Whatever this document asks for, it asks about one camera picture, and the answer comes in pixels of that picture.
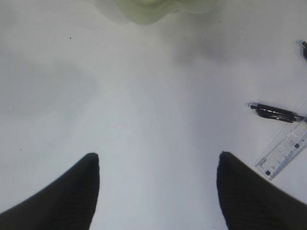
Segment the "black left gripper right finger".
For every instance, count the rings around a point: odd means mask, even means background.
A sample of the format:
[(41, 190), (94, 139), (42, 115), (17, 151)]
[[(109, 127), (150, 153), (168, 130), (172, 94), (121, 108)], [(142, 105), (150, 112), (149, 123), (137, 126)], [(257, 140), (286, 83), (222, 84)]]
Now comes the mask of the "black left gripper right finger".
[(275, 187), (230, 152), (222, 152), (216, 186), (230, 230), (305, 230), (307, 206)]

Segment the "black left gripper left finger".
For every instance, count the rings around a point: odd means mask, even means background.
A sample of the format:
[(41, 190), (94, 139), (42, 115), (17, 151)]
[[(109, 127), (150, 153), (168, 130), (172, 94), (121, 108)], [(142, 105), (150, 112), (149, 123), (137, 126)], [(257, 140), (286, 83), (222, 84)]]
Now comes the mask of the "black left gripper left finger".
[(58, 179), (0, 214), (2, 230), (88, 230), (99, 194), (99, 157), (88, 153)]

